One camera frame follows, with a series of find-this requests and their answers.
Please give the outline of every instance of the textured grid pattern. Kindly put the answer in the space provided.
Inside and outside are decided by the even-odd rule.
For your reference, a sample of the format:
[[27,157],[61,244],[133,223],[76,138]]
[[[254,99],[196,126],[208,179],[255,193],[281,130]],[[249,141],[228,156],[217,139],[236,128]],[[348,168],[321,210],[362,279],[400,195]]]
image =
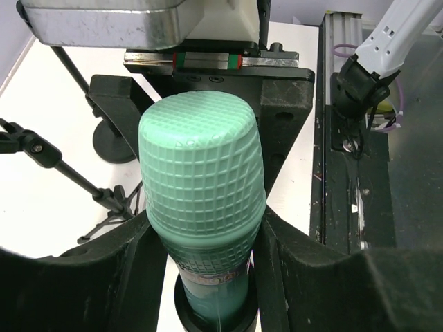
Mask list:
[[139,129],[147,214],[171,256],[192,272],[244,261],[266,206],[250,106],[227,93],[182,93],[150,107]]

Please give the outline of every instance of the cable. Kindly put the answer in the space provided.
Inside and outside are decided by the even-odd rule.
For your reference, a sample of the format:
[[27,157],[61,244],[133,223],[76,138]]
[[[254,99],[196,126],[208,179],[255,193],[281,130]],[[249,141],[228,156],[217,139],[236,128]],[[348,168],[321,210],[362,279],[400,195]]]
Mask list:
[[350,135],[347,135],[347,141],[351,144],[352,146],[352,157],[354,157],[355,160],[360,160],[361,157],[363,157],[366,147],[368,146],[368,142],[369,142],[369,137],[370,137],[370,132],[371,132],[371,126],[372,123],[374,122],[374,118],[375,118],[375,113],[377,112],[377,106],[374,106],[371,110],[371,114],[369,116],[369,120],[368,120],[368,126],[365,128],[365,132],[362,133],[362,130],[359,130],[359,136],[360,136],[360,144],[357,147],[355,144],[355,141],[353,138],[350,137]]
[[[352,45],[352,44],[337,44],[332,47],[331,53],[333,55],[335,55],[336,57],[349,58],[352,56],[352,54],[338,52],[337,48],[351,48],[353,50],[356,50],[358,48],[358,46]],[[385,124],[385,127],[382,127],[380,129],[378,129],[378,128],[375,129],[376,131],[380,131],[381,133],[388,133],[389,131],[392,131],[396,128],[400,128],[401,123],[403,122],[404,90],[403,90],[403,86],[401,85],[400,81],[397,78],[395,79],[395,84],[397,85],[397,90],[398,90],[398,94],[399,94],[399,110],[398,110],[398,112],[395,112],[395,117],[393,118],[392,122],[390,120]]]

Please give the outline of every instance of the white table surface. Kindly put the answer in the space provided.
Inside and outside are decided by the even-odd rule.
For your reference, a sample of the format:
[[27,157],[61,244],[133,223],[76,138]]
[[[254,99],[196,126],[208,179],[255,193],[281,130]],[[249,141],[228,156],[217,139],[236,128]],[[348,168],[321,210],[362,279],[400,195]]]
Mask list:
[[[300,53],[300,67],[316,72],[318,29],[271,23],[269,43]],[[131,74],[122,65],[124,50],[67,48],[89,82],[92,75]],[[159,97],[140,75],[137,82]],[[0,118],[33,130],[58,147],[70,166],[97,187],[123,185],[127,193],[141,180],[138,162],[111,165],[92,147],[100,120],[48,46],[36,41],[0,96]],[[282,219],[309,234],[315,110],[295,142],[268,204]],[[58,256],[106,217],[106,209],[54,169],[42,169],[24,154],[0,156],[0,246],[32,258]],[[168,259],[158,331],[181,331],[174,309],[177,268]]]

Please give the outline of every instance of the dark metal surface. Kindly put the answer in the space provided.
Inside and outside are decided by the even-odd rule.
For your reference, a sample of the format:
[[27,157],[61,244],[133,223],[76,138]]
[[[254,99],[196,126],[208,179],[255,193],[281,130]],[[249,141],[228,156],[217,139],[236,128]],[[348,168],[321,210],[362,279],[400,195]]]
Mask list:
[[267,194],[312,110],[314,84],[300,80],[264,80],[260,101],[264,187]]
[[404,119],[401,129],[389,133],[397,245],[443,248],[443,39],[423,34],[399,79]]
[[[323,50],[325,38],[324,35],[320,39],[323,45],[319,47]],[[332,100],[338,93],[336,76],[333,74],[330,80]],[[365,139],[365,153],[356,160],[344,151],[346,136],[335,118],[333,108],[325,105],[324,100],[317,103],[309,234],[346,254],[366,248],[395,247],[387,135],[370,132]],[[339,149],[334,144],[336,138]]]

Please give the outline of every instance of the robotic arm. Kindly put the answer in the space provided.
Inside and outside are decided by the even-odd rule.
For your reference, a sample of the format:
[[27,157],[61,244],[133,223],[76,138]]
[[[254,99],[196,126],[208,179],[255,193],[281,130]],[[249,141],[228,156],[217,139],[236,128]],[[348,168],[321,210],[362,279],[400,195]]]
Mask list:
[[395,0],[374,32],[346,61],[338,75],[338,114],[361,120],[389,94],[389,84],[413,44],[443,9],[443,0]]

